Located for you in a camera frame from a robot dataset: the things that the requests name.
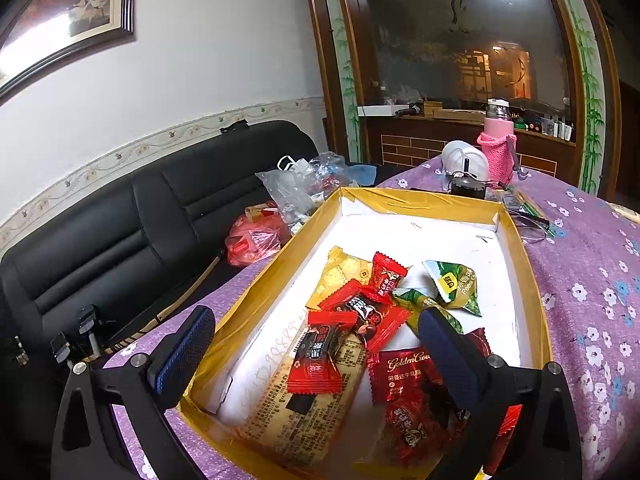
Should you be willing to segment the eyeglasses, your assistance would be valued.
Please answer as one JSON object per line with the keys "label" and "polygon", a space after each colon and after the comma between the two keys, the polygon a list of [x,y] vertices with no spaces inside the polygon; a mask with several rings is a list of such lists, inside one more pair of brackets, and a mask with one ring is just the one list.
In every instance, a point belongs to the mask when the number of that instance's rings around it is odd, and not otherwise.
{"label": "eyeglasses", "polygon": [[509,210],[509,214],[523,242],[534,244],[553,237],[547,219],[520,210]]}

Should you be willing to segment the red cartoon candy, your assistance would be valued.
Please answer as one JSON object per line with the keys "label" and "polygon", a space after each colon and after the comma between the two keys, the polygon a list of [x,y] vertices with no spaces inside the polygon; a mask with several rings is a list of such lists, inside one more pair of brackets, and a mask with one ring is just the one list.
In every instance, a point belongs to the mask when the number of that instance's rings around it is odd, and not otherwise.
{"label": "red cartoon candy", "polygon": [[376,252],[368,286],[377,295],[390,295],[398,283],[408,274],[408,269],[389,256]]}
{"label": "red cartoon candy", "polygon": [[420,392],[387,403],[385,429],[392,436],[395,457],[403,465],[442,452],[450,443],[448,429],[435,418],[427,397]]}

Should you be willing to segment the small black device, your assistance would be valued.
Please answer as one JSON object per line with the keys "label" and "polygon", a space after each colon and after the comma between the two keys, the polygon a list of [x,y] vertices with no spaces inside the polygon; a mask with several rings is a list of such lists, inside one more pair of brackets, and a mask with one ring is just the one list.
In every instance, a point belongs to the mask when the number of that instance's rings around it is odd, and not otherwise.
{"label": "small black device", "polygon": [[484,200],[486,198],[487,182],[472,174],[470,168],[471,161],[468,158],[464,158],[462,160],[462,168],[450,172],[449,193],[451,195]]}

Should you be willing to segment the cream remote control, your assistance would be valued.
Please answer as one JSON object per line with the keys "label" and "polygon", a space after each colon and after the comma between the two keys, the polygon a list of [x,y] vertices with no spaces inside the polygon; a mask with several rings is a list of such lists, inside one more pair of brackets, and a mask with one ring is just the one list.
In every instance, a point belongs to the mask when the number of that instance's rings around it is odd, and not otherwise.
{"label": "cream remote control", "polygon": [[639,224],[640,223],[640,214],[637,211],[629,209],[622,205],[612,204],[611,208],[619,214],[620,216],[626,218],[629,221]]}

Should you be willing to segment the white round lidded container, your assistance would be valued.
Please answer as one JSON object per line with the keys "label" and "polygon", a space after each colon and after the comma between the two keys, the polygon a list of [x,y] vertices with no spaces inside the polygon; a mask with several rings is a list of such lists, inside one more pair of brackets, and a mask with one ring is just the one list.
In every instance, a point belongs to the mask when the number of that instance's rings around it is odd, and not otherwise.
{"label": "white round lidded container", "polygon": [[489,162],[478,148],[464,141],[448,142],[440,153],[446,174],[465,172],[479,181],[489,180]]}

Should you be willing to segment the red black candy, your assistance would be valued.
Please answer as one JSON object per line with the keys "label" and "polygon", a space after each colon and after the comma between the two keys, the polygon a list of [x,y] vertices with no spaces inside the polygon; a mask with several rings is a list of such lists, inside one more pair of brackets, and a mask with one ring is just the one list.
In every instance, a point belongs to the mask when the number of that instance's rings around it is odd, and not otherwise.
{"label": "red black candy", "polygon": [[342,391],[342,374],[335,364],[335,356],[357,321],[354,311],[308,313],[306,332],[288,373],[288,393],[315,396]]}
{"label": "red black candy", "polygon": [[319,304],[322,311],[352,311],[357,315],[354,334],[370,352],[382,350],[407,322],[410,312],[389,296],[377,295],[354,278]]}

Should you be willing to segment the yellow saltine cracker pack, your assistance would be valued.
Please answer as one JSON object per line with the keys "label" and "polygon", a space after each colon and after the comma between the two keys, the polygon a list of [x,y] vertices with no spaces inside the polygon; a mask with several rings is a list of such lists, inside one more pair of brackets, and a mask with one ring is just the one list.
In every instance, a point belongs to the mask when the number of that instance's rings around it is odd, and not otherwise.
{"label": "yellow saltine cracker pack", "polygon": [[359,387],[367,349],[354,329],[342,341],[335,356],[342,374],[340,393],[288,393],[288,373],[306,328],[307,322],[290,344],[256,408],[239,426],[238,434],[282,466],[310,469],[324,460],[341,428]]}

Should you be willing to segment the green pea snack packet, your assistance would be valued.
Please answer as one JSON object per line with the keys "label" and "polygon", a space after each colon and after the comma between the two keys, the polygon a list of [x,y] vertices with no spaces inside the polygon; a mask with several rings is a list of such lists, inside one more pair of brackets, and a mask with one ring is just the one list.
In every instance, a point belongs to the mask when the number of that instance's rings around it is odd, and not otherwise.
{"label": "green pea snack packet", "polygon": [[437,288],[437,301],[444,308],[482,316],[477,299],[477,278],[471,268],[437,260],[426,260],[423,266]]}

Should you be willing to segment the purple floral tablecloth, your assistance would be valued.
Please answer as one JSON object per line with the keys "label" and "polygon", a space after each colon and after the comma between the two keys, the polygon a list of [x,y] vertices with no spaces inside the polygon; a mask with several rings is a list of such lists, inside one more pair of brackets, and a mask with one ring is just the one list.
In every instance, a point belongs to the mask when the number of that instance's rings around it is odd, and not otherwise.
{"label": "purple floral tablecloth", "polygon": [[[639,479],[639,223],[574,185],[529,171],[518,186],[551,226],[544,242],[525,248],[554,357],[570,382],[584,478]],[[439,156],[378,186],[447,187]],[[204,304],[217,316],[226,314],[267,263],[241,271]],[[254,479],[205,443],[177,410],[166,418],[207,478]]]}

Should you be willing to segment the round biscuit green pack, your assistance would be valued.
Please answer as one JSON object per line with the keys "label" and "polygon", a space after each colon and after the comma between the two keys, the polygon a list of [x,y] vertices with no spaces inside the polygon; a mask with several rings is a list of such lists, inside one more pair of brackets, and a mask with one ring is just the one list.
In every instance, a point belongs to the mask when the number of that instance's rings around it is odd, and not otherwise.
{"label": "round biscuit green pack", "polygon": [[540,207],[515,185],[508,185],[504,189],[502,202],[510,212],[525,214],[527,218],[540,221],[544,226],[549,225],[549,220]]}

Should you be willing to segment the framed wall picture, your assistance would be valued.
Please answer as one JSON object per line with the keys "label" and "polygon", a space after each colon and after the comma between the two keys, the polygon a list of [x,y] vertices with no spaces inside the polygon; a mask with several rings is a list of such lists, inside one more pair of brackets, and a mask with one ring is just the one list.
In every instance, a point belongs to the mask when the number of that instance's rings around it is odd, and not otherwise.
{"label": "framed wall picture", "polygon": [[27,0],[1,25],[1,101],[63,64],[134,38],[134,0]]}

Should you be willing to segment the yellow sandwich cracker pack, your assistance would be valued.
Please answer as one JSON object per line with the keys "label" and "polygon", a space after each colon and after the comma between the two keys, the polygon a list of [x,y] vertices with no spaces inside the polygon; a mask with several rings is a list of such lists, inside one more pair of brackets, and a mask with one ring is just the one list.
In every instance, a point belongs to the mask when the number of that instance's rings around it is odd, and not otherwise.
{"label": "yellow sandwich cracker pack", "polygon": [[359,283],[367,285],[371,271],[371,261],[346,254],[341,247],[334,246],[329,251],[320,280],[306,302],[306,307],[309,310],[318,310],[322,300],[325,300],[326,297],[329,297],[353,278]]}

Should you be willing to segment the red plastic bag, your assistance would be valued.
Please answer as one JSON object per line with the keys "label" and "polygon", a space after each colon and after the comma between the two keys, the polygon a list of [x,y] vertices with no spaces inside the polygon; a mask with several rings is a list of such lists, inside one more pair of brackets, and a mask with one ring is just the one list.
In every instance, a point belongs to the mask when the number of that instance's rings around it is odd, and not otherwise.
{"label": "red plastic bag", "polygon": [[228,263],[238,268],[269,258],[291,238],[275,202],[248,206],[224,240]]}

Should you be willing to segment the dark red chocolate bar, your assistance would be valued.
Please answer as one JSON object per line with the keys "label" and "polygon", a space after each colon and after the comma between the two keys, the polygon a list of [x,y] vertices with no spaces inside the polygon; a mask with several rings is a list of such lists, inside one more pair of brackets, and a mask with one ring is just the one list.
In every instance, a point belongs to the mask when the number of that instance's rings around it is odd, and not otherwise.
{"label": "dark red chocolate bar", "polygon": [[432,411],[441,405],[445,411],[457,408],[432,357],[423,347],[372,352],[367,369],[375,405],[416,401],[419,405],[433,405]]}
{"label": "dark red chocolate bar", "polygon": [[506,411],[506,416],[504,416],[499,428],[498,436],[496,437],[496,440],[488,453],[487,460],[485,460],[483,465],[485,474],[490,474],[492,476],[497,470],[503,455],[506,452],[506,447],[512,438],[513,431],[518,424],[521,409],[521,404],[518,404],[510,406]]}

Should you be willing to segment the clear plastic bag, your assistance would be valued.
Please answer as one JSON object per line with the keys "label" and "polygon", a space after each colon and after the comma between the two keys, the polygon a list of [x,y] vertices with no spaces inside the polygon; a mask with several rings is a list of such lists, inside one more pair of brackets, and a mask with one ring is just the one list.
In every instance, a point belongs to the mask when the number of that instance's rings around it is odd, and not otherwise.
{"label": "clear plastic bag", "polygon": [[307,160],[284,155],[276,169],[258,172],[280,217],[295,234],[339,188],[374,185],[378,170],[371,165],[349,165],[342,155],[324,152]]}

